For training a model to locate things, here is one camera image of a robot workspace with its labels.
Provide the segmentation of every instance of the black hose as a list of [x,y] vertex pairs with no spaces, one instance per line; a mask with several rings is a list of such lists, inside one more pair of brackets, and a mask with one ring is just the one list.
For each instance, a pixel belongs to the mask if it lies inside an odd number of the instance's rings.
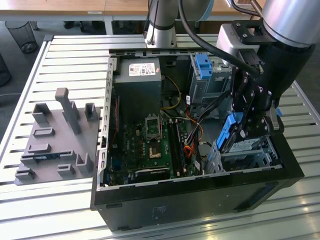
[[185,12],[184,12],[184,8],[183,8],[183,0],[179,0],[179,14],[180,14],[180,18],[183,24],[183,27],[185,29],[185,31],[189,34],[190,38],[196,43],[198,44],[200,47],[206,49],[209,53],[228,61],[230,64],[239,67],[240,69],[246,71],[247,73],[251,74],[254,78],[257,78],[260,75],[260,71],[248,64],[246,64],[245,62],[239,60],[238,58],[236,58],[235,56],[215,47],[212,46],[210,43],[206,42],[205,40],[203,40],[202,38],[200,38],[197,34],[195,34],[187,21],[187,18],[185,16]]
[[251,11],[251,10],[244,9],[242,7],[237,6],[237,4],[235,3],[235,0],[231,0],[231,5],[235,10],[239,11],[240,13],[244,13],[244,14],[249,14],[249,15],[260,17],[260,15],[256,11]]

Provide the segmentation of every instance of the motherboard chip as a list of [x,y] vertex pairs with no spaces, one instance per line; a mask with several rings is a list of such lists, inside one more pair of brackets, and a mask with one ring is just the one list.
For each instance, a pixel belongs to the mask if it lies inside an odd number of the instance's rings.
[[161,158],[161,142],[151,141],[149,143],[149,158],[150,159]]

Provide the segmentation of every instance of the wastebasket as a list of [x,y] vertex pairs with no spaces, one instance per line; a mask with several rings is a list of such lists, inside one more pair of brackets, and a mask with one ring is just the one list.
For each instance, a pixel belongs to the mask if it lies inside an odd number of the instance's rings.
[[6,21],[5,27],[23,53],[33,53],[38,48],[34,32],[28,21]]
[[5,85],[11,78],[8,67],[0,54],[0,87]]

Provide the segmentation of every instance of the power supply label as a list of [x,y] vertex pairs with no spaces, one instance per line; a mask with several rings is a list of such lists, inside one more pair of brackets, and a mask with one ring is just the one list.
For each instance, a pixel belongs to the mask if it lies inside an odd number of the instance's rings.
[[154,63],[133,63],[129,65],[129,76],[150,76],[156,75]]

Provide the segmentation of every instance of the sticker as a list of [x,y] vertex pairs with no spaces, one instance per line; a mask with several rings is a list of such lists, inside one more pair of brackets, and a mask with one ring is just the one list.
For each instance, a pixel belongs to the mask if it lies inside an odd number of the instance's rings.
[[198,161],[194,162],[194,166],[200,171],[200,163]]
[[231,147],[229,153],[250,151],[252,149],[252,145],[254,143],[256,143],[257,141],[259,141],[259,138],[248,139],[248,140],[236,142]]
[[187,96],[185,97],[185,100],[186,100],[186,104],[187,104],[187,105],[190,105],[190,100],[191,100],[191,98],[190,98],[189,95],[187,95]]
[[34,160],[47,159],[47,157],[46,157],[46,156],[35,156],[33,159],[34,159]]
[[156,75],[154,63],[133,63],[129,65],[129,76],[150,76]]
[[152,209],[152,219],[159,220],[165,215],[167,208],[166,206],[158,206]]
[[88,14],[102,14],[102,11],[88,11]]

